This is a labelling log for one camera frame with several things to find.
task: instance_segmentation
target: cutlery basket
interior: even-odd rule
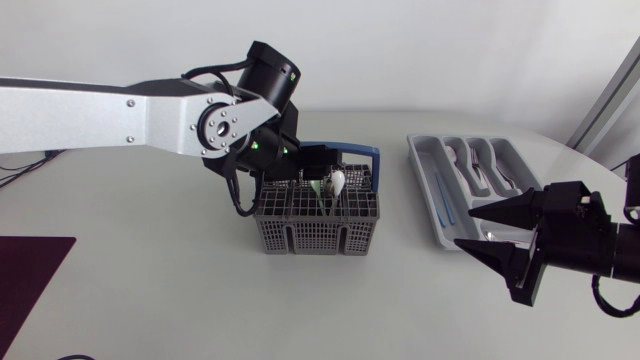
[[[354,144],[322,144],[343,152],[370,155],[372,168],[349,164],[333,169],[345,174],[345,186],[335,207],[330,196],[318,197],[309,181],[302,178],[265,182],[254,215],[265,253],[367,255],[369,252],[380,218],[377,192],[380,152]]]

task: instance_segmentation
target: gray plastic basket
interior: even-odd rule
[[[367,165],[345,165],[345,187],[332,199],[318,198],[306,180],[267,182],[254,215],[267,254],[366,255],[380,217]]]

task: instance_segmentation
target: blue handle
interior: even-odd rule
[[[303,141],[300,146],[317,146],[326,145],[330,149],[340,150],[344,153],[363,155],[371,157],[371,172],[373,179],[371,181],[371,190],[378,192],[378,183],[380,178],[380,149],[373,146],[358,145],[351,143],[341,143],[333,141]]]

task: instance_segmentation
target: white table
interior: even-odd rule
[[[590,276],[548,268],[529,308],[489,268],[441,250],[408,160],[410,133],[508,136],[541,182],[583,180],[623,219],[625,183],[595,162],[451,114],[301,114],[301,139],[381,150],[382,216],[366,257],[263,254],[254,220],[235,213],[200,159],[69,151],[0,192],[3,235],[78,238],[6,359],[638,357],[640,318],[603,314]],[[640,291],[601,287],[625,308]]]

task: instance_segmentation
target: cable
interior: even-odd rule
[[[640,226],[640,219],[634,218],[633,215],[631,214],[632,211],[635,211],[635,210],[633,210],[633,208],[629,208],[629,209],[625,208],[622,212],[624,214],[624,217],[626,217],[630,223]]]
[[[258,209],[258,198],[260,197],[260,192],[262,190],[262,174],[258,174],[255,178],[256,184],[256,192],[253,197],[253,205],[249,210],[244,210],[242,205],[240,205],[240,187],[238,185],[238,177],[234,174],[233,177],[227,178],[227,187],[229,188],[229,195],[231,195],[231,201],[233,201],[233,206],[236,208],[236,211],[240,216],[251,216]]]
[[[613,305],[609,304],[607,300],[600,295],[600,276],[598,275],[593,275],[593,278],[591,279],[591,288],[593,289],[593,297],[596,299],[596,304],[598,304],[598,307],[607,315],[624,318],[640,311],[640,296],[638,296],[636,301],[633,302],[633,305],[626,310],[616,309]]]
[[[69,356],[62,357],[58,360],[95,360],[95,359],[87,355],[69,355]]]
[[[0,181],[4,181],[3,183],[0,183],[0,189],[2,189],[3,187],[11,184],[12,182],[18,180],[23,175],[28,174],[28,173],[30,173],[32,171],[35,171],[35,170],[39,169],[42,165],[44,165],[47,162],[55,159],[56,156],[62,154],[64,151],[65,150],[48,151],[48,152],[46,152],[47,155],[44,157],[44,159],[36,161],[36,162],[34,162],[32,164],[20,167],[19,169],[22,169],[22,171],[20,171],[19,173],[11,174],[11,175],[5,176],[3,178],[0,178]]]
[[[235,64],[204,66],[204,67],[195,68],[187,71],[186,73],[182,74],[182,78],[191,80],[196,76],[200,76],[204,74],[213,74],[215,72],[242,70],[246,67],[251,66],[251,64],[253,64],[253,60],[246,59]]]
[[[231,95],[231,96],[234,96],[233,95],[233,88],[229,84],[229,81],[227,81],[227,78],[224,77],[224,75],[222,75],[222,73],[226,72],[226,71],[242,70],[242,69],[244,69],[246,67],[251,66],[251,64],[253,64],[253,60],[246,59],[244,61],[241,61],[241,62],[235,63],[235,64],[213,65],[213,66],[205,66],[205,67],[195,68],[195,69],[189,70],[186,73],[182,74],[182,78],[191,80],[196,76],[200,76],[200,75],[204,75],[204,74],[213,74],[218,79],[220,79],[220,81],[222,81],[222,83],[224,84],[224,88],[227,90],[227,93],[229,95]]]
[[[224,75],[222,75],[222,73],[220,72],[212,72],[212,74],[215,75],[218,79],[220,79],[220,81],[222,81],[222,83],[224,84],[224,88],[227,90],[227,94],[233,97],[233,88],[231,87],[231,84],[229,84],[229,81],[227,80],[227,78],[224,77]]]
[[[624,164],[626,164],[628,162],[629,162],[629,160],[623,161],[620,164],[618,164],[618,165],[612,167],[611,169],[609,169],[609,171],[615,171],[617,168],[619,168],[620,166],[622,166],[622,165],[624,165]]]

